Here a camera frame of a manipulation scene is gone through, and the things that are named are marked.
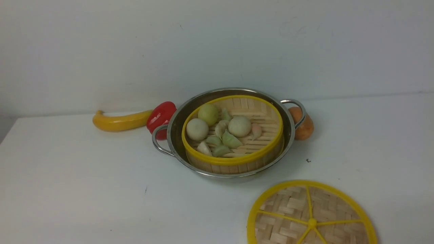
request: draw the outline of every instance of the yellow spoke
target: yellow spoke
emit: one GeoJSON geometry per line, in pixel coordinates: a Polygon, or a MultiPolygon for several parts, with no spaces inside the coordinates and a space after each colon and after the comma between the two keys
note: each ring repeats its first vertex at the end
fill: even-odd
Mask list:
{"type": "Polygon", "coordinates": [[[288,217],[288,216],[285,216],[285,215],[281,215],[281,214],[266,212],[266,211],[262,211],[262,210],[258,210],[258,213],[267,214],[267,215],[271,215],[271,216],[279,217],[279,218],[284,218],[284,219],[287,219],[287,220],[290,220],[290,221],[293,221],[293,222],[297,222],[297,223],[300,223],[300,224],[307,225],[307,222],[304,222],[304,221],[296,219],[296,218],[291,218],[291,217],[288,217]]]}
{"type": "Polygon", "coordinates": [[[312,213],[312,200],[310,198],[310,192],[309,192],[309,187],[306,186],[306,192],[307,192],[307,201],[309,203],[309,218],[313,218],[313,213],[312,213]]]}
{"type": "Polygon", "coordinates": [[[313,229],[316,232],[316,235],[322,240],[322,242],[324,244],[327,244],[327,242],[325,241],[324,237],[322,237],[321,233],[315,228],[313,229]]]}
{"type": "Polygon", "coordinates": [[[323,226],[323,225],[330,225],[330,224],[346,224],[346,223],[359,223],[362,220],[355,219],[355,220],[338,220],[338,221],[330,221],[330,222],[320,222],[317,224],[317,226],[323,226]]]}
{"type": "Polygon", "coordinates": [[[303,235],[298,240],[297,244],[301,244],[301,242],[304,240],[304,238],[307,236],[307,233],[309,233],[310,230],[311,230],[310,228],[306,229],[306,231],[303,233],[303,235]]]}

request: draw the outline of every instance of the toy bell pepper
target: toy bell pepper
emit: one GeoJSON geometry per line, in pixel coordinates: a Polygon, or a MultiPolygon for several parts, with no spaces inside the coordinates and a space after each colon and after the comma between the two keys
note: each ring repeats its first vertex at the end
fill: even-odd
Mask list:
{"type": "MultiPolygon", "coordinates": [[[[161,126],[167,125],[176,111],[176,106],[173,102],[164,102],[158,105],[151,113],[146,122],[146,127],[152,134],[154,130],[161,126]]],[[[167,130],[161,130],[157,133],[157,140],[167,139],[167,130]]]]}

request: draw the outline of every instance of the yellow banana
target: yellow banana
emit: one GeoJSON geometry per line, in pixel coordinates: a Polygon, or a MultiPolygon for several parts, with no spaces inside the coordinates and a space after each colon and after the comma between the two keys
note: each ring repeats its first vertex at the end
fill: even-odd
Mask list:
{"type": "Polygon", "coordinates": [[[98,129],[103,131],[124,131],[145,126],[151,113],[152,110],[147,110],[125,116],[108,117],[98,110],[92,121],[98,129]]]}

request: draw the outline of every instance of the pan handle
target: pan handle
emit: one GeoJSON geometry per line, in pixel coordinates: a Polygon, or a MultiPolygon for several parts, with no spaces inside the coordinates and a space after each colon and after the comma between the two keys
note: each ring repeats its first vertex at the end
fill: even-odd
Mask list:
{"type": "Polygon", "coordinates": [[[160,144],[159,144],[158,141],[157,141],[157,133],[158,133],[159,131],[161,131],[161,130],[167,129],[167,127],[168,127],[168,125],[161,125],[161,126],[157,127],[157,128],[154,130],[154,132],[152,133],[152,143],[154,144],[154,147],[155,147],[157,150],[159,150],[161,153],[164,153],[164,154],[166,154],[166,155],[169,155],[169,156],[174,157],[175,155],[174,155],[171,151],[169,151],[169,150],[164,149],[163,147],[161,147],[160,144]]]}
{"type": "Polygon", "coordinates": [[[285,103],[292,103],[297,105],[300,109],[301,109],[301,120],[295,124],[295,128],[297,129],[304,121],[304,119],[306,118],[306,109],[304,108],[303,104],[301,104],[301,102],[295,100],[295,99],[284,99],[282,101],[280,101],[281,103],[285,104],[285,103]]]}

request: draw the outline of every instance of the orange potato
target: orange potato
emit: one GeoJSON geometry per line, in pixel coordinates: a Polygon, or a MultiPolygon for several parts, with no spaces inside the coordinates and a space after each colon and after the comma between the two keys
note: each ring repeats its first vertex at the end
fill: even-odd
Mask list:
{"type": "MultiPolygon", "coordinates": [[[[288,110],[294,119],[294,123],[295,124],[298,123],[302,115],[301,109],[299,107],[291,107],[288,110]]],[[[312,119],[310,118],[309,114],[306,114],[306,118],[304,119],[303,123],[296,130],[295,140],[297,141],[306,140],[312,135],[314,129],[315,127],[313,125],[312,119]]]]}

